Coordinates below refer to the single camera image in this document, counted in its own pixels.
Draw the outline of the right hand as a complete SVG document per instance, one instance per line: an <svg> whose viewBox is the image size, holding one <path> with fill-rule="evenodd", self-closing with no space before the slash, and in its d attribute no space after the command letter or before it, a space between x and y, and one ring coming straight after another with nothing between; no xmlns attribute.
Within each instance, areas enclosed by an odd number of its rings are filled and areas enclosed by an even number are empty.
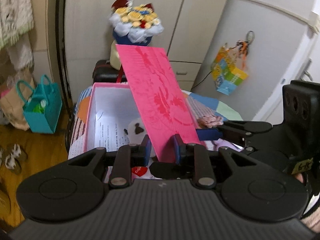
<svg viewBox="0 0 320 240"><path fill-rule="evenodd" d="M304 183L303 175L301 173L295 174L295 178L301 183Z"/></svg>

